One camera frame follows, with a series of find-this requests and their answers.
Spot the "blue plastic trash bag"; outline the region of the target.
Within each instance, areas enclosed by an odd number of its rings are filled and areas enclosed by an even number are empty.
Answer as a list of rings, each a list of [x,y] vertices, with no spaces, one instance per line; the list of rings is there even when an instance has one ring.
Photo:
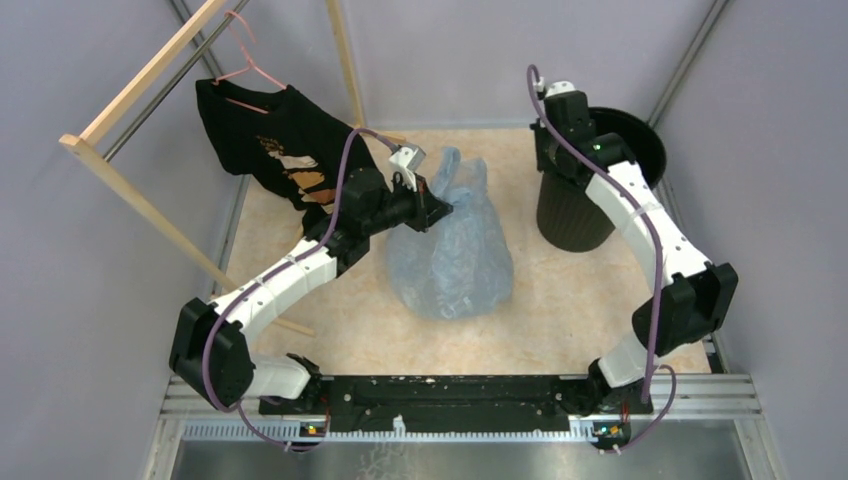
[[[442,150],[430,181],[453,211],[424,233],[403,226],[389,232],[389,284],[413,314],[458,320],[494,312],[512,297],[514,265],[500,217],[488,193],[481,158],[464,159],[456,147]]]

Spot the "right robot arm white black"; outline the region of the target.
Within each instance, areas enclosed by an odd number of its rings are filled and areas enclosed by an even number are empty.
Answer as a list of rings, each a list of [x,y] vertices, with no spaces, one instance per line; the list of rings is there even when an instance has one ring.
[[[654,195],[665,150],[647,125],[589,106],[567,81],[532,85],[530,96],[540,233],[559,249],[585,253],[618,232],[652,290],[630,332],[590,364],[572,395],[582,414],[612,412],[634,392],[647,393],[660,358],[721,328],[739,277],[698,250]]]

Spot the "black ribbed trash bin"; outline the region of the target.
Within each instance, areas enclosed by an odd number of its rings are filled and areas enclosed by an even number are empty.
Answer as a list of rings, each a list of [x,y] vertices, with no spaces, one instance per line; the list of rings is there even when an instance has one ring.
[[[635,154],[651,188],[662,179],[667,157],[659,135],[640,118],[614,108],[591,107],[589,117],[598,135],[617,134]],[[531,125],[537,151],[537,169],[542,173],[536,220],[542,236],[552,245],[582,253],[601,246],[615,230],[614,225],[584,193],[584,189],[552,170],[543,150],[556,141],[537,121]]]

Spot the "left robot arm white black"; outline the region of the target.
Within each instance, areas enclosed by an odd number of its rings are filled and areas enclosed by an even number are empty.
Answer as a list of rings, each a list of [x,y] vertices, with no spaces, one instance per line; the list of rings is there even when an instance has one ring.
[[[215,300],[194,298],[179,312],[170,369],[222,412],[248,395],[282,399],[297,413],[319,404],[315,365],[289,354],[262,359],[251,343],[300,299],[346,273],[370,250],[372,236],[405,225],[430,230],[453,207],[415,174],[387,183],[375,169],[346,176],[336,209],[257,277]]]

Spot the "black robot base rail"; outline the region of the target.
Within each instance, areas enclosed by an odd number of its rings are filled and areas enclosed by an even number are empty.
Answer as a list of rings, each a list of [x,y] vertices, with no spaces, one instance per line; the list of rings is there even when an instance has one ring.
[[[264,395],[263,416],[316,415],[333,433],[530,433],[570,428],[573,416],[651,414],[642,385],[611,389],[586,376],[325,376],[296,400]]]

